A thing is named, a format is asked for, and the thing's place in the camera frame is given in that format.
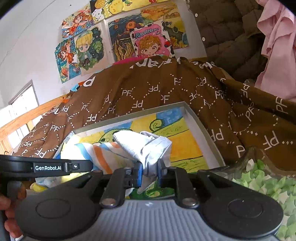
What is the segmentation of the person left hand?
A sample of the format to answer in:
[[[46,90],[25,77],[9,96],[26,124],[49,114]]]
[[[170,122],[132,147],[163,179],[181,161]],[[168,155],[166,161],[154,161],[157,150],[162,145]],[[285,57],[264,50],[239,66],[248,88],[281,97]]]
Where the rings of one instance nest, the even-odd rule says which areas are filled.
[[[1,193],[1,240],[11,240],[11,238],[19,238],[23,235],[15,219],[15,209],[26,196],[27,191],[22,183],[18,184],[15,201]]]

